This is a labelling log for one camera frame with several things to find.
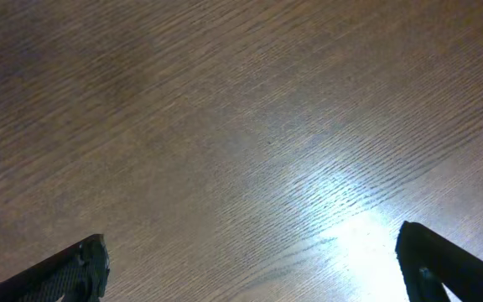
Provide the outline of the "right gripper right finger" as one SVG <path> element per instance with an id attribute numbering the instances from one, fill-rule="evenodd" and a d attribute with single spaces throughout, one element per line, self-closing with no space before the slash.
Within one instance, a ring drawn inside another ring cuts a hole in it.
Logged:
<path id="1" fill-rule="evenodd" d="M 483 301 L 483 261 L 424 225 L 405 221 L 395 252 L 412 302 Z"/>

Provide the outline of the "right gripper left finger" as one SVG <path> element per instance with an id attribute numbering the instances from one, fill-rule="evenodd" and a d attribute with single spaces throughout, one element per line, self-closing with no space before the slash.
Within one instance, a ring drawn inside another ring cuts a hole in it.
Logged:
<path id="1" fill-rule="evenodd" d="M 0 283 L 0 302 L 98 302 L 110 273 L 104 236 L 93 234 Z"/>

